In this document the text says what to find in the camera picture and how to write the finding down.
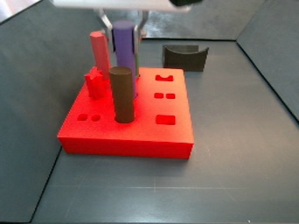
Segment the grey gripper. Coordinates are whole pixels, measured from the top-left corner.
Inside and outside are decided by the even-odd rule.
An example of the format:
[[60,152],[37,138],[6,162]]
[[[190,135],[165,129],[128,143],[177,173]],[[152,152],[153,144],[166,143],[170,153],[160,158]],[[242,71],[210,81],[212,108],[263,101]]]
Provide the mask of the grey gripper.
[[100,18],[104,26],[106,27],[106,42],[109,51],[114,51],[112,23],[102,9],[109,10],[138,10],[137,15],[140,22],[134,25],[134,52],[138,51],[138,43],[145,35],[142,29],[148,20],[148,11],[165,11],[165,12],[186,12],[190,6],[174,6],[169,0],[50,0],[57,7],[96,9],[97,17]]

